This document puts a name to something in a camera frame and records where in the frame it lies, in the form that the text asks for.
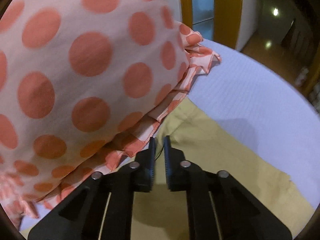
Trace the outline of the orange polka dot blouse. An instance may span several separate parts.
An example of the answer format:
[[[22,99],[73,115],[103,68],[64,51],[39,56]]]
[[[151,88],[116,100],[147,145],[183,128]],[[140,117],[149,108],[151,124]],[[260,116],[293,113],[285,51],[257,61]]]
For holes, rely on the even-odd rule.
[[[19,227],[148,143],[221,62],[168,0],[12,0],[1,18],[1,206]]]

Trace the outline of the yellow wooden door frame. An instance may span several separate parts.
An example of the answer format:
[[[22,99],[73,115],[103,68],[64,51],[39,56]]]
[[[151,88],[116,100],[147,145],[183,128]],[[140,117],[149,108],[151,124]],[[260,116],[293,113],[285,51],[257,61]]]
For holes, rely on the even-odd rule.
[[[206,38],[235,49],[243,0],[180,0],[182,22]]]

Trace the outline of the khaki green pants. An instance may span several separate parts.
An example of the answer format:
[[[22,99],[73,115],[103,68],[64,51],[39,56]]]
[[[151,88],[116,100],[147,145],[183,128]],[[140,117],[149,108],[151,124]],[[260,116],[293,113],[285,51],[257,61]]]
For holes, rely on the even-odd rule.
[[[314,208],[291,178],[256,155],[223,130],[189,99],[173,103],[158,127],[186,157],[206,171],[226,170],[283,222],[293,236],[308,228]],[[134,200],[134,239],[187,239],[187,211],[183,193],[165,188],[164,161],[156,164],[155,188]]]

